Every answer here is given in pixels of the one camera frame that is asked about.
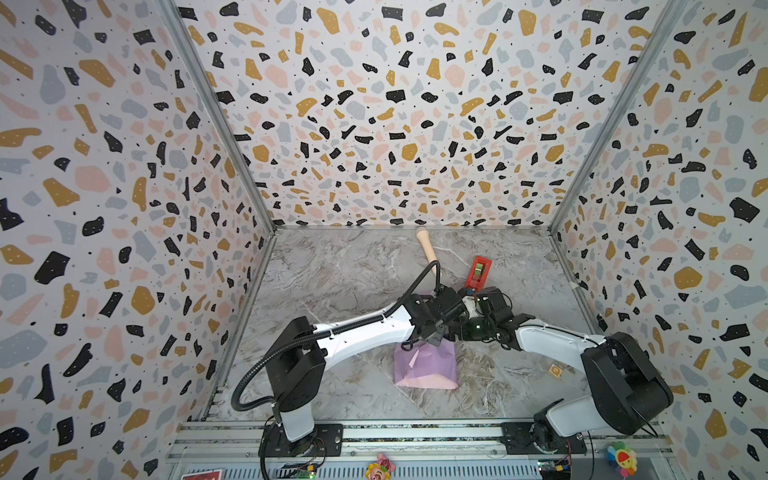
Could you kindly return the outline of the red tape dispenser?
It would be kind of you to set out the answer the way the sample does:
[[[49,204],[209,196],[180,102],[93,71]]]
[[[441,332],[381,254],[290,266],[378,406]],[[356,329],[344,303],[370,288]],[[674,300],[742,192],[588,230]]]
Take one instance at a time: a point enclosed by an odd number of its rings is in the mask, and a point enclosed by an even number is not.
[[[491,260],[482,256],[476,256],[465,281],[464,288],[471,294],[475,294],[482,290],[487,281],[491,267]]]

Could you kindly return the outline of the pink wrapping paper sheet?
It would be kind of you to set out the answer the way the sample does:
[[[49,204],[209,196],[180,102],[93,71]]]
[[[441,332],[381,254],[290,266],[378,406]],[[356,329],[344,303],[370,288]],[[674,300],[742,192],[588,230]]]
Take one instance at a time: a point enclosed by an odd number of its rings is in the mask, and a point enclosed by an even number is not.
[[[403,342],[393,351],[393,380],[397,386],[431,390],[458,388],[454,342],[443,340],[440,345],[426,342],[404,345]]]

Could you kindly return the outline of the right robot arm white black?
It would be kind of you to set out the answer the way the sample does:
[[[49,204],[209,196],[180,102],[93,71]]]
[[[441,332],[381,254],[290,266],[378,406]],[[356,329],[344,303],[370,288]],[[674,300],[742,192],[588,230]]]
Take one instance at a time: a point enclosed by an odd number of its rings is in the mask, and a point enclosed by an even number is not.
[[[576,332],[528,314],[514,314],[508,296],[496,287],[460,290],[468,317],[463,340],[497,342],[506,350],[539,354],[582,373],[588,393],[556,400],[534,415],[543,434],[569,437],[611,428],[633,435],[670,407],[671,388],[631,335]]]

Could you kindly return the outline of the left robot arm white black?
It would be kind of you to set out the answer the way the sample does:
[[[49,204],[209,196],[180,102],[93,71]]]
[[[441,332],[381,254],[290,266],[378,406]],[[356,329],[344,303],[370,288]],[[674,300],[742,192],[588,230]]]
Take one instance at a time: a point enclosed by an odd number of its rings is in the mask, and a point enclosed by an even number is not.
[[[408,293],[370,314],[330,324],[292,320],[265,356],[273,412],[290,442],[312,435],[312,401],[326,371],[369,350],[386,345],[439,344],[454,339],[469,310],[458,292],[441,287],[434,295]]]

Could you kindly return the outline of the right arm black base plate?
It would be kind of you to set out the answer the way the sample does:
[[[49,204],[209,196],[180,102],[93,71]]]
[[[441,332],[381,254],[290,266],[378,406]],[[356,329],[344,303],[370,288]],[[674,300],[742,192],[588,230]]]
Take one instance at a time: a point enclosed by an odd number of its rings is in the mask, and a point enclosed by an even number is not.
[[[588,452],[581,434],[561,437],[545,422],[504,422],[501,424],[501,431],[501,443],[509,455],[565,456]]]

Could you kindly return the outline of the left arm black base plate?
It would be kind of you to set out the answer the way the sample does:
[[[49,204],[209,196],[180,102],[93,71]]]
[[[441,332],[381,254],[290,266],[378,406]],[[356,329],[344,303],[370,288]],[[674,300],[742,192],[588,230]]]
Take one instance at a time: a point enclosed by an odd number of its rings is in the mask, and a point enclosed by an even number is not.
[[[308,435],[290,441],[281,426],[270,424],[262,434],[259,455],[264,458],[339,457],[343,433],[341,423],[320,423]]]

